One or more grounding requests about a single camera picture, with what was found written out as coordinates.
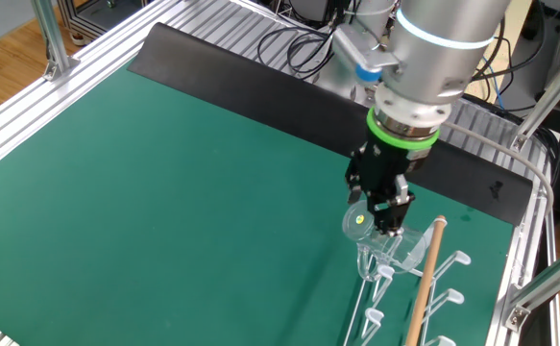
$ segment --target green table surface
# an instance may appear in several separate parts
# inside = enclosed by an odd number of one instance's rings
[[[348,159],[122,68],[0,161],[0,330],[23,346],[335,345],[360,287]],[[484,343],[512,226],[412,186],[448,220],[429,337]],[[372,345],[401,345],[398,275]]]

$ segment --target green ring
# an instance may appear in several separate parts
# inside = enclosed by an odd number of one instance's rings
[[[367,114],[367,126],[369,126],[369,130],[371,130],[371,132],[374,133],[374,135],[376,135],[380,140],[394,147],[406,150],[421,150],[429,148],[440,136],[440,130],[436,131],[431,138],[420,141],[411,141],[390,136],[376,125],[373,108],[369,109],[369,113]]]

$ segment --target clear plastic part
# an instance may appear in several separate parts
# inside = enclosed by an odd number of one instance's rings
[[[416,268],[426,251],[423,234],[403,226],[402,235],[381,235],[374,227],[374,216],[367,211],[367,201],[353,204],[343,222],[344,234],[356,242],[358,274],[367,281],[381,278],[377,268],[390,265],[397,274]]]

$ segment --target wooden dowel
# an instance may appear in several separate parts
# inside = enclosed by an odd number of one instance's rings
[[[446,218],[442,215],[437,218],[446,220]],[[410,329],[407,332],[405,346],[417,346],[418,344],[418,336],[421,333],[421,327],[423,325],[423,316],[425,314],[426,302],[431,288],[431,279],[433,279],[433,273],[435,272],[435,262],[437,261],[437,255],[440,252],[440,244],[442,243],[444,227],[446,227],[446,222],[435,221],[433,236],[431,237],[431,245],[429,246],[429,252],[426,255],[425,270],[423,270],[421,285],[418,288],[416,303],[414,303],[414,311],[412,312],[412,320],[410,321]]]

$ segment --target wire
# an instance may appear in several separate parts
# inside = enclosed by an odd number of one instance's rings
[[[358,8],[360,7],[360,3],[362,3],[363,0],[358,0],[358,2],[356,2],[356,0],[354,0],[354,13],[358,12]],[[356,18],[356,15],[353,15],[350,17],[350,24],[353,23],[354,19]]]
[[[491,97],[491,84],[489,83],[489,80],[484,80],[482,82],[484,82],[484,84],[487,86],[487,96],[484,98],[484,100],[488,102],[489,98]]]
[[[500,144],[495,143],[493,140],[485,137],[485,136],[481,136],[475,132],[472,132],[468,129],[465,129],[459,125],[450,123],[450,122],[445,122],[444,125],[448,126],[449,128],[460,132],[466,136],[470,136],[472,138],[475,138],[481,142],[483,142],[484,144],[490,145],[492,147],[494,147],[495,149],[501,151],[502,153],[508,155],[509,157],[511,157],[512,159],[522,163],[525,165],[525,167],[527,167],[530,171],[532,171],[537,177],[538,179],[540,179],[540,182],[542,182],[542,184],[544,185],[545,191],[547,192],[547,211],[545,213],[545,215],[547,215],[549,212],[552,211],[552,205],[553,205],[553,201],[554,201],[554,193],[552,191],[552,186],[550,185],[550,183],[548,182],[547,176],[544,175],[544,173],[542,173],[542,171],[540,169],[538,169],[538,167],[536,167],[533,163],[531,163],[530,161],[526,160],[525,158],[523,158],[519,153],[516,153]]]
[[[512,46],[510,44],[510,40],[505,37],[497,37],[497,39],[502,39],[504,42],[508,43],[508,66],[512,68]],[[510,87],[510,85],[514,82],[514,71],[510,72],[510,82],[503,89],[499,92],[499,95],[503,95],[504,92]]]
[[[499,23],[499,37],[503,37],[505,28],[506,28],[506,16],[502,17],[501,22]],[[484,75],[484,72],[487,70],[487,68],[491,67],[491,63],[497,57],[500,47],[501,47],[501,42],[498,40],[498,42],[495,45],[495,48],[493,48],[493,52],[491,52],[491,56],[489,57],[489,60],[487,61],[485,59],[484,65],[480,67],[480,69],[478,69],[478,71],[474,74],[474,76],[472,77],[472,81],[475,80],[475,77]]]
[[[482,57],[482,59],[485,62],[489,62],[487,61],[486,58]],[[491,71],[491,73],[495,73],[495,71],[493,70],[493,67],[491,67],[491,64],[489,64],[489,70]],[[498,95],[498,102],[499,102],[499,107],[501,109],[503,109],[503,101],[501,101],[501,94],[499,93],[499,87],[498,87],[498,80],[497,79],[493,79],[493,87],[495,87],[495,93]]]
[[[525,106],[525,107],[521,107],[521,108],[517,108],[517,109],[512,109],[512,110],[505,110],[505,111],[527,111],[527,110],[531,110],[532,108],[536,107],[536,105],[531,105],[531,106]]]
[[[534,59],[538,56],[538,54],[540,54],[540,52],[542,52],[542,49],[545,45],[545,41],[547,39],[547,23],[546,23],[546,19],[545,19],[545,9],[542,5],[542,1],[540,0],[534,0],[537,4],[538,4],[538,12],[540,13],[540,17],[541,17],[541,22],[542,22],[542,40],[540,41],[540,45],[538,46],[538,49],[536,49],[535,52],[533,52],[533,54],[531,54],[531,56],[529,56],[529,58],[527,58],[524,62],[521,62],[519,64],[517,64],[516,66],[513,66],[511,68],[507,68],[505,70],[502,71],[498,71],[495,73],[491,73],[491,74],[483,74],[480,76],[475,76],[472,78],[472,81],[479,81],[479,80],[483,80],[483,79],[487,79],[487,78],[494,78],[494,77],[498,77],[498,76],[502,76],[504,74],[516,71],[518,69],[521,69],[527,65],[529,65],[530,63],[532,63],[534,61]]]

